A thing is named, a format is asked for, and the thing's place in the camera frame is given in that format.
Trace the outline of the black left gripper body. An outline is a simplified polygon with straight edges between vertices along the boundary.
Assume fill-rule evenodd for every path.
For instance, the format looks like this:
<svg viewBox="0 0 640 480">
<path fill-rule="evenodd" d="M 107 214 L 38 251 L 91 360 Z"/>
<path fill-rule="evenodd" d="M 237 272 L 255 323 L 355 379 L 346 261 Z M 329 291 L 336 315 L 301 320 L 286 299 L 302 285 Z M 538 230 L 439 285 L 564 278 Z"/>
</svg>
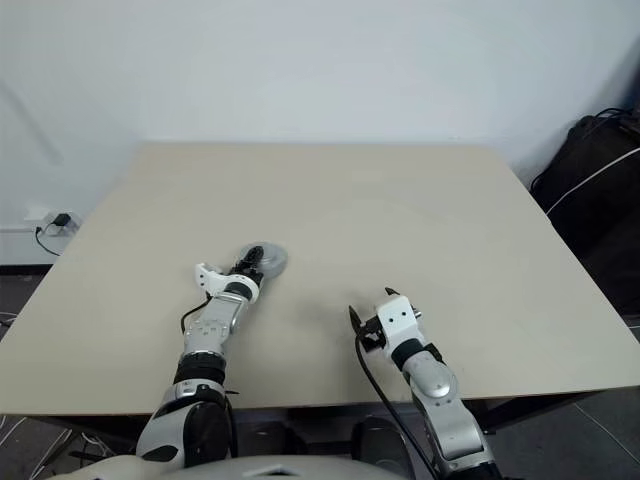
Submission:
<svg viewBox="0 0 640 480">
<path fill-rule="evenodd" d="M 236 265 L 229 270 L 228 274 L 246 277 L 254 282 L 258 287 L 261 286 L 262 280 L 264 278 L 264 276 L 248 276 L 247 267 L 237 267 Z"/>
</svg>

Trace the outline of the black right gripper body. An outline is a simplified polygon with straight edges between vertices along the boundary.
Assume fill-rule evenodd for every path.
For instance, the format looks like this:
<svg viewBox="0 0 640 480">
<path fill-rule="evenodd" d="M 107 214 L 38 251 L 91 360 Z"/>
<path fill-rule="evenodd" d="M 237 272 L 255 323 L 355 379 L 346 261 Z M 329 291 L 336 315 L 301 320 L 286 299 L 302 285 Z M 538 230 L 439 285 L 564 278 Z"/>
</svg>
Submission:
<svg viewBox="0 0 640 480">
<path fill-rule="evenodd" d="M 366 320 L 361 325 L 359 339 L 366 352 L 382 350 L 386 346 L 386 336 L 378 316 Z"/>
</svg>

